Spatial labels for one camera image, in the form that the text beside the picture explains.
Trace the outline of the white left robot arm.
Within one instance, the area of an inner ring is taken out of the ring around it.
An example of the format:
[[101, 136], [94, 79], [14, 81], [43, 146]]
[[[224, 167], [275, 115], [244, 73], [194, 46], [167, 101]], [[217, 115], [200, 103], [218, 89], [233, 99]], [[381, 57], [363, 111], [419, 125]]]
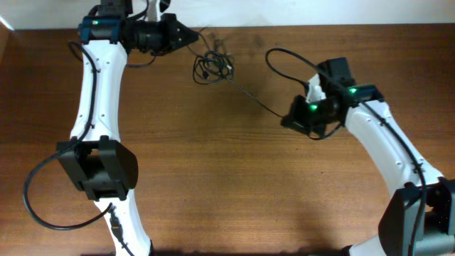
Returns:
[[101, 1], [78, 26], [84, 63], [77, 119], [70, 141], [59, 142], [58, 161], [77, 190], [101, 210], [115, 255], [153, 255], [135, 200], [137, 158], [121, 143], [118, 114], [122, 75], [132, 50], [164, 56], [198, 40], [169, 1], [148, 1], [146, 20], [131, 1]]

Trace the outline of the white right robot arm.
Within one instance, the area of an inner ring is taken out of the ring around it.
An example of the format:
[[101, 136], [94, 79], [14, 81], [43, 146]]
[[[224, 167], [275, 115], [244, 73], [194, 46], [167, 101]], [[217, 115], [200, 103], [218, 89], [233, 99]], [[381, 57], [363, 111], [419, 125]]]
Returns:
[[328, 124], [345, 127], [384, 179], [390, 202], [378, 233], [341, 255], [448, 255], [454, 252], [454, 181], [434, 168], [400, 129], [373, 84], [359, 85], [345, 58], [319, 63], [305, 95], [295, 97], [282, 126], [318, 139]]

